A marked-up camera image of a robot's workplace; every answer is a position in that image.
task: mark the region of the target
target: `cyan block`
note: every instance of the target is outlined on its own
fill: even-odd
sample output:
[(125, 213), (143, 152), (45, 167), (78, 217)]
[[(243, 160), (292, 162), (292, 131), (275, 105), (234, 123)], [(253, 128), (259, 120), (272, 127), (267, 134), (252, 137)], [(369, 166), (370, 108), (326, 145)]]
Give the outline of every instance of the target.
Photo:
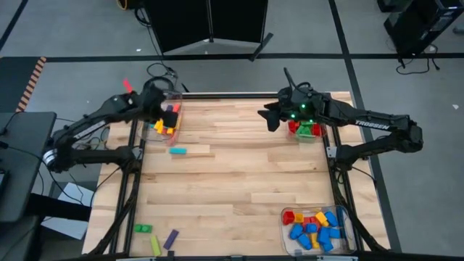
[(336, 217), (332, 212), (327, 211), (325, 213), (325, 215), (326, 215), (326, 218), (327, 218), (327, 221), (328, 221), (329, 225), (331, 225), (331, 226), (339, 226), (339, 223), (336, 221)]
[(312, 249), (312, 244), (310, 238), (306, 236), (306, 234), (302, 234), (301, 236), (298, 237), (298, 242), (306, 249), (306, 250), (311, 250)]
[(301, 224), (295, 224), (293, 225), (293, 228), (291, 228), (290, 231), (290, 239), (298, 239), (299, 236), (303, 234), (303, 226)]
[(169, 153), (171, 153), (171, 154), (187, 154), (187, 149), (185, 149), (185, 148), (169, 148)]

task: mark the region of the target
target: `concrete floor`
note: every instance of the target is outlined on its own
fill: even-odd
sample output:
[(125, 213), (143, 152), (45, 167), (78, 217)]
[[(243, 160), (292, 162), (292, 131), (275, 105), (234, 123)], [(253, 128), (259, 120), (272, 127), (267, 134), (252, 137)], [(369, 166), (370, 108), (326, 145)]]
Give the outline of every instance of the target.
[[(0, 33), (19, 1), (0, 2)], [(336, 0), (351, 54), (393, 53), (374, 0)], [(454, 24), (464, 23), (461, 16)], [(464, 36), (452, 25), (435, 44), (440, 52), (464, 52)], [(266, 31), (274, 33), (267, 53), (340, 54), (334, 20), (326, 0), (270, 0)], [(187, 54), (237, 53), (241, 47), (202, 46)], [(29, 1), (0, 56), (92, 57), (153, 55), (147, 31), (131, 12), (120, 11), (113, 0)], [(438, 59), (442, 68), (423, 75), (401, 76), (394, 59), (353, 60), (366, 108), (409, 114), (423, 128), (425, 146), (416, 154), (390, 152), (380, 156), (386, 190), (403, 252), (464, 256), (461, 207), (464, 168), (460, 145), (464, 138), (464, 59)], [(47, 63), (28, 111), (55, 111), (71, 120), (95, 110), (108, 96), (125, 91), (123, 78), (140, 89), (149, 78), (150, 62)], [(295, 81), (308, 80), (319, 91), (351, 91), (343, 59), (259, 59), (166, 62), (190, 91), (277, 91), (286, 85), (288, 67)], [(422, 70), (417, 60), (409, 70)], [(454, 109), (453, 104), (461, 106)], [(58, 122), (55, 128), (64, 123)], [(96, 182), (99, 166), (71, 170), (79, 182)], [(58, 181), (71, 181), (66, 174)], [(46, 191), (50, 186), (46, 178)], [(40, 191), (40, 184), (34, 188)], [(443, 216), (447, 224), (442, 224)], [(49, 251), (64, 251), (61, 243)], [(79, 254), (80, 245), (66, 250)]]

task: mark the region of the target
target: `wooden tabletop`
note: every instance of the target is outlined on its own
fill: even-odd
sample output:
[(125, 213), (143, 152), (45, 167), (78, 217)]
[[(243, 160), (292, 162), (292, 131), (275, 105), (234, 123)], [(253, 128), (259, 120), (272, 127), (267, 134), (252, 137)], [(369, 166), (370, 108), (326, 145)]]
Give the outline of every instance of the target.
[[(352, 103), (349, 92), (334, 92), (332, 97)], [(176, 146), (187, 148), (187, 155), (171, 155), (165, 146), (147, 143), (135, 223), (153, 225), (161, 246), (172, 229), (178, 230), (172, 247), (178, 256), (287, 254), (281, 243), (281, 210), (333, 205), (334, 198), (322, 139), (311, 144), (290, 141), (284, 125), (275, 133), (267, 131), (257, 110), (274, 101), (184, 101)], [(126, 145), (130, 129), (130, 124), (112, 125), (108, 147)], [(363, 142), (358, 127), (339, 130), (343, 144)], [(366, 161), (355, 166), (370, 172)], [(116, 167), (104, 165), (99, 182)], [(372, 180), (356, 170), (349, 171), (349, 178), (359, 219), (389, 247)], [(83, 253), (92, 250), (111, 225), (120, 181), (117, 173), (96, 193)], [(119, 251), (125, 224), (122, 228)], [(134, 233), (130, 255), (151, 256), (150, 236)]]

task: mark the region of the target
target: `purple block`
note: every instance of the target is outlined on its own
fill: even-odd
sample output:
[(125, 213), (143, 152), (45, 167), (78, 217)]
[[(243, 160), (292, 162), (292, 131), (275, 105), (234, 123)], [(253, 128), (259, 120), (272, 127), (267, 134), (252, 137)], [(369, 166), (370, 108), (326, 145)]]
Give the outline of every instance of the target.
[(171, 248), (171, 246), (173, 245), (173, 243), (174, 243), (175, 237), (178, 234), (179, 234), (179, 231), (177, 231), (176, 229), (173, 229), (171, 231), (171, 234), (168, 236), (165, 245), (162, 246), (162, 247), (164, 247), (166, 250), (169, 250)]

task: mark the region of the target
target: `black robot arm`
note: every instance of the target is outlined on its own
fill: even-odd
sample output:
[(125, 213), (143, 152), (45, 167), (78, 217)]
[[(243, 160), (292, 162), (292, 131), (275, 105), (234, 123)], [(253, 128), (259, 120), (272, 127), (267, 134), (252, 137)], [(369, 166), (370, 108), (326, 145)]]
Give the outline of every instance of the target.
[(278, 92), (278, 101), (266, 104), (268, 110), (258, 113), (268, 121), (269, 131), (275, 131), (280, 121), (314, 120), (317, 123), (342, 127), (358, 125), (388, 131), (390, 134), (358, 146), (342, 145), (327, 148), (335, 167), (351, 170), (357, 159), (391, 150), (417, 152), (423, 147), (422, 129), (408, 115), (388, 115), (353, 108), (350, 104), (332, 99), (329, 94), (314, 91), (309, 83), (296, 86), (288, 70), (284, 69), (289, 87)]
[(74, 149), (73, 144), (110, 123), (121, 121), (144, 120), (153, 123), (162, 118), (166, 126), (174, 127), (177, 114), (162, 110), (161, 103), (166, 96), (155, 86), (159, 80), (170, 83), (165, 78), (152, 78), (144, 86), (141, 94), (133, 91), (129, 94), (114, 95), (97, 111), (84, 115), (83, 119), (54, 132), (43, 155), (46, 166), (51, 171), (60, 173), (77, 164), (116, 163), (124, 167), (123, 165), (134, 162), (136, 158), (129, 146), (92, 151)]

